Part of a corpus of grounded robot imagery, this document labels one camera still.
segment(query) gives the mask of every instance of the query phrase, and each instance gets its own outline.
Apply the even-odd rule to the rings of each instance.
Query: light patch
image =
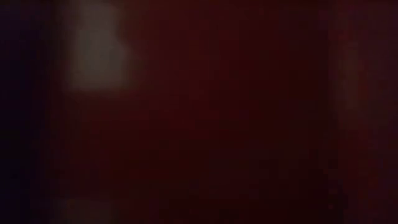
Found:
[[[60,200],[53,224],[114,224],[115,214],[110,203],[81,198]]]
[[[104,1],[75,1],[69,86],[73,91],[118,91],[129,83],[127,50],[117,37],[119,10]]]

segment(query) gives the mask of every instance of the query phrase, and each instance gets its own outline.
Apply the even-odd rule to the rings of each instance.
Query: dark red wall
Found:
[[[111,198],[128,223],[323,223],[314,214],[327,208],[318,157],[330,114],[319,6],[123,8],[139,85],[65,97],[61,194]]]

